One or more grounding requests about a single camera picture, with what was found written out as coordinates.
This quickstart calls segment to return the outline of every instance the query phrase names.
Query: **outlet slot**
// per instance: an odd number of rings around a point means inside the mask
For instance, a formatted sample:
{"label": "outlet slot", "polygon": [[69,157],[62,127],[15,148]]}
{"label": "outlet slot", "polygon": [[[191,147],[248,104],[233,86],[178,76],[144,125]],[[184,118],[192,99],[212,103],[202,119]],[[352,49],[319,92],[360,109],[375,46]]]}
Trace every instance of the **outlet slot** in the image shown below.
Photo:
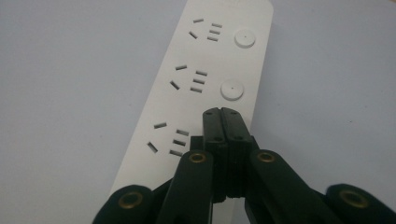
{"label": "outlet slot", "polygon": [[205,85],[205,82],[203,80],[200,80],[200,79],[196,79],[195,78],[192,81],[195,82],[195,83],[201,84],[201,85]]}
{"label": "outlet slot", "polygon": [[201,21],[204,21],[204,19],[194,20],[193,22],[194,22],[194,23],[197,23],[197,22],[201,22]]}
{"label": "outlet slot", "polygon": [[186,68],[187,68],[187,65],[184,64],[184,65],[176,67],[176,70],[178,71],[178,70],[183,70],[183,69],[186,69]]}
{"label": "outlet slot", "polygon": [[212,41],[216,41],[216,42],[218,41],[218,39],[217,39],[217,38],[215,38],[215,37],[212,37],[212,36],[208,36],[208,37],[207,37],[207,39],[208,39],[208,40],[212,40]]}
{"label": "outlet slot", "polygon": [[179,151],[172,150],[172,149],[169,151],[169,154],[179,156],[179,157],[183,156],[183,153],[181,153]]}
{"label": "outlet slot", "polygon": [[210,30],[209,33],[215,34],[215,35],[220,35],[220,31]]}
{"label": "outlet slot", "polygon": [[163,127],[166,127],[166,122],[154,125],[154,129],[159,129],[159,128],[163,128]]}
{"label": "outlet slot", "polygon": [[194,37],[194,39],[198,38],[198,35],[196,35],[195,33],[193,33],[192,31],[189,31],[189,34]]}
{"label": "outlet slot", "polygon": [[218,27],[218,28],[221,28],[221,27],[222,27],[222,25],[221,25],[221,24],[218,24],[218,23],[212,23],[212,26]]}
{"label": "outlet slot", "polygon": [[196,92],[202,93],[202,90],[201,90],[201,89],[194,88],[194,87],[191,87],[191,88],[190,88],[190,91],[196,91]]}
{"label": "outlet slot", "polygon": [[176,144],[176,145],[179,145],[179,146],[183,146],[183,147],[186,146],[186,143],[185,143],[185,142],[178,141],[178,140],[176,140],[176,139],[174,139],[173,143]]}
{"label": "outlet slot", "polygon": [[199,70],[197,70],[197,71],[195,72],[195,74],[196,74],[196,75],[201,75],[201,76],[204,76],[204,77],[207,76],[207,72],[203,72],[203,71],[199,71]]}
{"label": "outlet slot", "polygon": [[149,146],[149,148],[151,148],[151,150],[152,150],[154,153],[157,153],[157,152],[158,152],[158,149],[157,149],[154,145],[152,145],[151,142],[148,142],[148,146]]}
{"label": "outlet slot", "polygon": [[171,85],[173,86],[173,87],[175,87],[175,89],[178,91],[178,89],[180,89],[180,87],[174,82],[174,81],[171,81],[170,82],[171,83]]}
{"label": "outlet slot", "polygon": [[186,136],[189,136],[189,132],[186,132],[186,131],[183,131],[183,130],[180,130],[180,129],[177,129],[176,130],[176,133],[179,133],[179,134],[182,134],[182,135],[186,135]]}

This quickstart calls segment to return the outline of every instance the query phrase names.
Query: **white tabletop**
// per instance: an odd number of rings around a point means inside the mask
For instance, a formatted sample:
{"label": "white tabletop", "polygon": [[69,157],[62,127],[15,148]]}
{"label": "white tabletop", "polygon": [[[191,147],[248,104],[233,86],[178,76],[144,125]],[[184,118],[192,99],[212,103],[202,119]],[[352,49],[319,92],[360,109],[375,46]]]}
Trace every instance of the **white tabletop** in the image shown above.
{"label": "white tabletop", "polygon": [[[0,223],[92,222],[185,2],[0,2]],[[396,210],[396,4],[272,3],[251,133]]]}

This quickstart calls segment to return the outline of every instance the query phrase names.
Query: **round button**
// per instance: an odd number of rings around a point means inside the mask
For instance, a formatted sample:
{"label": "round button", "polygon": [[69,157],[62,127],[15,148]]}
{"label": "round button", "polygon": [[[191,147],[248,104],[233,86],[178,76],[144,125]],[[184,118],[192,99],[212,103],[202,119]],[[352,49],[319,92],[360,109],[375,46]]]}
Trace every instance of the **round button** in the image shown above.
{"label": "round button", "polygon": [[248,49],[256,42],[256,36],[249,30],[240,30],[235,34],[235,44],[242,49]]}
{"label": "round button", "polygon": [[244,94],[244,86],[235,79],[226,80],[221,84],[221,95],[228,101],[235,101]]}

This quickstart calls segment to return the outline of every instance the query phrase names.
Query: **white power strip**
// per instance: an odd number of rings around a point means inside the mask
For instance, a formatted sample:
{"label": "white power strip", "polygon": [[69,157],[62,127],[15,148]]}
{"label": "white power strip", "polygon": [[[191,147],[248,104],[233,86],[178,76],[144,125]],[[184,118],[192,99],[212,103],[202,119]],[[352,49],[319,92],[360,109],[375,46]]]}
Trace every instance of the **white power strip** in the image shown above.
{"label": "white power strip", "polygon": [[[267,0],[187,2],[111,193],[172,178],[207,109],[234,109],[250,127],[272,16]],[[214,223],[231,222],[227,201],[215,206]]]}

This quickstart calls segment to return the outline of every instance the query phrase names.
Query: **power strip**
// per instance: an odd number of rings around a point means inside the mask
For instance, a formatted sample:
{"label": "power strip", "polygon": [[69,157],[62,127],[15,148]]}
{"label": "power strip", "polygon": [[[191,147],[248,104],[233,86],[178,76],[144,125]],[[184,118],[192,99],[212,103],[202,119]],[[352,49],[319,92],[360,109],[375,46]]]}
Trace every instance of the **power strip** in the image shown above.
{"label": "power strip", "polygon": [[[209,108],[234,109],[250,127],[272,16],[267,0],[187,2],[111,193],[172,178]],[[232,209],[215,204],[214,223],[230,223]]]}

